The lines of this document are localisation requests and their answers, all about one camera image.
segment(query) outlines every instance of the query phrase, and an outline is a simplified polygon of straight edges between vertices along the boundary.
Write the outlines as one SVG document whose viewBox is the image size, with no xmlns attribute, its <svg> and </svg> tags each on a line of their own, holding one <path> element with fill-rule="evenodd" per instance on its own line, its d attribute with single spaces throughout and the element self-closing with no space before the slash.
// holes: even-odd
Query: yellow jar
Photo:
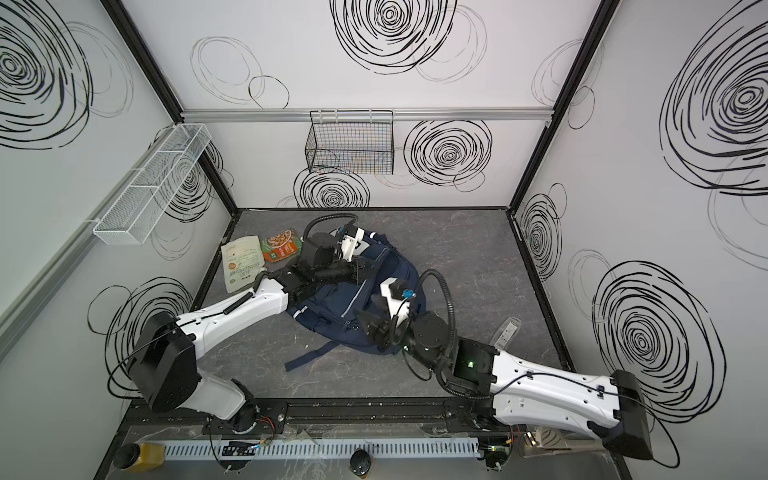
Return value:
<svg viewBox="0 0 768 480">
<path fill-rule="evenodd" d="M 156 443 L 128 443 L 115 452 L 112 465 L 124 472 L 148 472 L 163 465 L 164 450 Z"/>
</svg>

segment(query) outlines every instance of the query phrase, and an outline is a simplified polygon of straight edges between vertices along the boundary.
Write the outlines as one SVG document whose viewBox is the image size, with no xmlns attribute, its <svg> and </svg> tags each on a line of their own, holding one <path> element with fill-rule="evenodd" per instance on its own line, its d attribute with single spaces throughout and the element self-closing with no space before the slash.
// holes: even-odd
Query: mesh basket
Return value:
<svg viewBox="0 0 768 480">
<path fill-rule="evenodd" d="M 203 124 L 174 126 L 96 224 L 94 235 L 109 245 L 144 243 L 209 142 Z"/>
<path fill-rule="evenodd" d="M 339 119 L 339 114 L 348 112 L 310 112 L 312 126 L 304 147 L 310 172 L 331 166 L 355 174 L 391 175 L 395 167 L 392 112 L 366 111 L 368 121 Z"/>
</svg>

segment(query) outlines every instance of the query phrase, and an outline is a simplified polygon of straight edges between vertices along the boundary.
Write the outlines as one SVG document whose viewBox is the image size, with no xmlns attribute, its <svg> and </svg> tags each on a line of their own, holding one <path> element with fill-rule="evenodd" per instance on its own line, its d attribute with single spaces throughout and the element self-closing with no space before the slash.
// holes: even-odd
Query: black wire basket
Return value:
<svg viewBox="0 0 768 480">
<path fill-rule="evenodd" d="M 304 147 L 310 172 L 318 167 L 355 174 L 394 172 L 392 111 L 312 111 L 310 117 L 312 126 Z"/>
</svg>

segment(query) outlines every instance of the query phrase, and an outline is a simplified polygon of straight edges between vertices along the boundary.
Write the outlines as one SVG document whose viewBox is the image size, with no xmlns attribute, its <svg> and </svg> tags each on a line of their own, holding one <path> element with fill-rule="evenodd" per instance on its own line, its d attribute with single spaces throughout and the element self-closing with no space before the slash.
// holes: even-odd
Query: white perforated plastic strip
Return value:
<svg viewBox="0 0 768 480">
<path fill-rule="evenodd" d="M 152 441 L 165 446 L 165 459 L 213 460 L 210 441 L 164 440 Z M 253 455 L 222 455 L 229 440 L 213 440 L 219 460 L 300 460 L 308 458 L 349 458 L 358 450 L 373 458 L 478 458 L 478 440 L 461 439 L 317 439 L 273 440 L 267 446 L 253 450 Z"/>
</svg>

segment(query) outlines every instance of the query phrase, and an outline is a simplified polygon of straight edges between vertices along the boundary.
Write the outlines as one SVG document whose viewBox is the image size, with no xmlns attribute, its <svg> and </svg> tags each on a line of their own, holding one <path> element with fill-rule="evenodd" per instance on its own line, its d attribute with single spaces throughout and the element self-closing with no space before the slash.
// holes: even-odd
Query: white wall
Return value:
<svg viewBox="0 0 768 480">
<path fill-rule="evenodd" d="M 406 3 L 410 11 L 402 8 Z M 551 106 L 598 3 L 236 0 L 221 8 L 196 0 L 179 9 L 177 2 L 130 0 L 126 6 L 186 109 L 343 109 Z M 354 5 L 370 10 L 345 10 Z M 294 181 L 307 168 L 307 120 L 209 125 L 226 138 L 219 146 L 239 179 L 233 191 L 241 207 L 507 205 L 543 125 L 435 122 L 428 127 L 441 133 L 424 136 L 431 141 L 417 158 L 406 141 L 416 124 L 396 122 L 394 174 L 341 164 L 350 175 L 320 174 L 316 196 L 324 201 L 294 202 Z"/>
<path fill-rule="evenodd" d="M 169 122 L 98 0 L 53 2 L 53 7 L 36 0 L 33 5 L 50 18 L 60 15 L 63 22 L 87 23 L 102 32 L 100 36 L 90 27 L 69 24 L 74 31 L 74 40 L 68 38 L 72 51 L 77 51 L 78 46 L 82 48 L 97 93 L 88 121 L 76 124 L 82 127 L 79 134 L 66 131 L 50 140 L 35 142 L 38 147 L 51 149 L 20 150 L 18 142 L 8 140 L 11 135 L 7 131 L 0 133 L 4 138 L 0 140 L 0 308 L 12 301 L 86 220 L 144 153 L 156 131 Z M 4 10 L 2 15 L 4 25 L 23 30 L 25 24 L 19 24 L 21 17 L 8 12 Z M 97 45 L 89 43 L 93 39 L 90 35 L 96 35 L 102 46 L 108 45 L 108 51 L 123 55 L 124 61 L 105 57 L 98 48 L 94 50 Z M 41 51 L 36 55 L 38 59 L 45 56 Z M 4 58 L 0 68 L 10 68 L 7 57 Z M 125 97 L 126 84 L 120 83 L 125 79 L 123 74 L 104 83 L 105 78 L 109 79 L 104 76 L 109 68 L 116 75 L 118 70 L 124 71 L 122 68 L 130 71 L 130 105 Z M 0 89 L 4 93 L 10 91 L 6 78 L 0 74 Z M 32 103 L 11 105 L 7 97 L 0 96 L 2 127 L 8 126 L 8 113 L 51 113 L 47 107 L 37 108 Z M 81 105 L 69 105 L 80 113 L 84 111 Z M 104 116 L 95 114 L 96 110 Z M 33 130 L 17 137 L 29 139 L 36 134 Z M 58 145 L 61 139 L 72 142 Z M 135 298 L 136 293 L 147 289 L 146 282 L 152 282 L 152 288 L 135 298 L 134 303 L 151 309 L 141 316 L 125 313 L 121 322 L 135 322 L 140 330 L 149 311 L 178 312 L 188 308 L 229 221 L 199 169 L 184 184 L 174 205 L 188 214 L 169 210 L 170 215 L 161 219 L 144 245 L 110 247 L 99 242 L 0 363 L 0 409 L 5 413 L 0 435 L 1 477 L 83 480 L 95 474 L 124 405 L 107 393 L 104 336 L 89 331 L 86 319 L 95 330 L 105 332 L 115 313 L 125 305 L 129 292 L 134 292 Z M 99 295 L 109 286 L 116 287 Z M 110 336 L 109 342 L 119 336 Z M 107 361 L 112 366 L 116 364 L 111 354 Z"/>
<path fill-rule="evenodd" d="M 578 370 L 635 373 L 680 449 L 676 471 L 628 460 L 637 480 L 763 476 L 768 197 L 743 194 L 766 193 L 767 18 L 768 2 L 625 0 L 594 115 L 561 127 L 518 212 Z M 704 170 L 732 162 L 747 169 Z"/>
</svg>

